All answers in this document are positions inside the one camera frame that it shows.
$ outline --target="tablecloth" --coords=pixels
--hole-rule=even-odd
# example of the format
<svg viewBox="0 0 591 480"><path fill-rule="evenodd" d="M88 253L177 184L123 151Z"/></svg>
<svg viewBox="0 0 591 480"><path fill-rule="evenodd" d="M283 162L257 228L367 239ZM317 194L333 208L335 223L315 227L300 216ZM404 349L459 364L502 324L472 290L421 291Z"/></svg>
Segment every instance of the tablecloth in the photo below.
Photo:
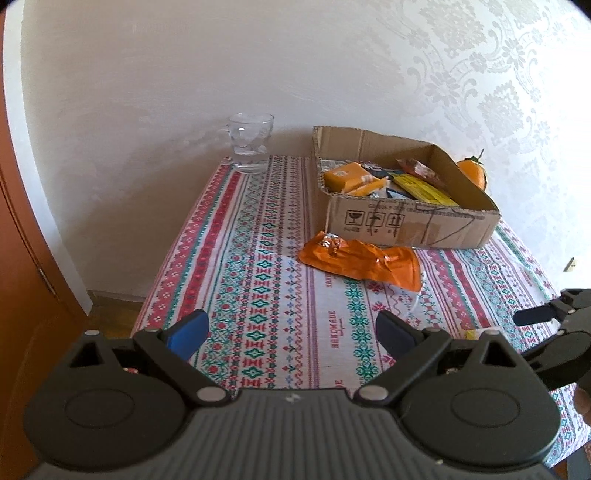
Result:
<svg viewBox="0 0 591 480"><path fill-rule="evenodd" d="M503 221L484 248L418 250L418 299L388 284L298 262L316 233L308 214L309 165L303 158L273 157L267 173L254 176L220 166L171 247L135 329L168 327L194 309L205 310L210 337L191 361L231 391L357 389L392 364L375 337L382 309L418 329L439 326L455 337L500 326L518 351L556 331L556 323L517 328L511 320L515 310L556 292ZM572 392L569 386L551 393L562 424L549 465L589 440Z"/></svg>

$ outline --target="wooden floor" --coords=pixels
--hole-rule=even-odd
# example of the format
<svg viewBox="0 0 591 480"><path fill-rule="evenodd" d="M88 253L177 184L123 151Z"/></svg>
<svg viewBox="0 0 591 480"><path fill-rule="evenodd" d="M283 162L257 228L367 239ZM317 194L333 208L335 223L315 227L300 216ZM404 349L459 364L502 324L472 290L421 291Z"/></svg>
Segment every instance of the wooden floor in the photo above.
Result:
<svg viewBox="0 0 591 480"><path fill-rule="evenodd" d="M558 475L561 479L568 480L569 475L566 469L566 458L562 460L562 462L560 462L558 465L554 465L552 470L554 470L554 473L556 473L556 475Z"/></svg>
<svg viewBox="0 0 591 480"><path fill-rule="evenodd" d="M131 301L101 302L88 315L88 329L99 330L107 338L128 338L142 304Z"/></svg>

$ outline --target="ribbed surface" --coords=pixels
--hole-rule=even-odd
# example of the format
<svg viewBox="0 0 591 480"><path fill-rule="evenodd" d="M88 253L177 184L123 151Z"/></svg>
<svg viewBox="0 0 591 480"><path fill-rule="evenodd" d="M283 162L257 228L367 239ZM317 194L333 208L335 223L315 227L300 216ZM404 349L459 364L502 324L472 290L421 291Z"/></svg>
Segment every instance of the ribbed surface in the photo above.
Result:
<svg viewBox="0 0 591 480"><path fill-rule="evenodd" d="M385 410L339 390L246 390L201 409L165 452L134 467L80 473L41 465L30 480L551 480L545 467L497 476L462 472L404 438Z"/></svg>

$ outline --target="yellow package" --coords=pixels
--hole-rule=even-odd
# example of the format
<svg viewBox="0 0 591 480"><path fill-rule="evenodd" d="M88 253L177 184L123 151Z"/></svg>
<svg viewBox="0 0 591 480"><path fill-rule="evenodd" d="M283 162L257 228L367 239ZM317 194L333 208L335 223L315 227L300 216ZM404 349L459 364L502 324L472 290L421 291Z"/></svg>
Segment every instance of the yellow package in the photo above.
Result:
<svg viewBox="0 0 591 480"><path fill-rule="evenodd" d="M324 172L324 185L335 193L349 193L373 179L374 176L356 162Z"/></svg>
<svg viewBox="0 0 591 480"><path fill-rule="evenodd" d="M505 336L505 332L500 327L484 327L475 330L463 330L463 332L466 340L478 340L484 332L499 332Z"/></svg>
<svg viewBox="0 0 591 480"><path fill-rule="evenodd" d="M458 204L445 195L441 190L429 185L426 181L413 177L408 173L393 175L394 181L413 197L421 202L435 203L437 205L446 205L456 207Z"/></svg>
<svg viewBox="0 0 591 480"><path fill-rule="evenodd" d="M363 185L358 189L352 190L348 193L348 195L352 195L354 197L367 197L372 192L376 190L383 189L388 184L388 177L384 177L383 179L375 179L373 182L368 183L367 185Z"/></svg>

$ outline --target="crumpled orange wrapper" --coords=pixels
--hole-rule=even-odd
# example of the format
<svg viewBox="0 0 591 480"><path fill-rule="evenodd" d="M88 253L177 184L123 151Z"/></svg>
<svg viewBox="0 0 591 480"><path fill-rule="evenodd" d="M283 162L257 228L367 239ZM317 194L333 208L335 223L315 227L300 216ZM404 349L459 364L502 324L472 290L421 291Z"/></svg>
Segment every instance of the crumpled orange wrapper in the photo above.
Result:
<svg viewBox="0 0 591 480"><path fill-rule="evenodd" d="M325 272L421 291L421 266L411 248L381 249L359 240L345 241L337 235L320 232L304 245L298 258Z"/></svg>

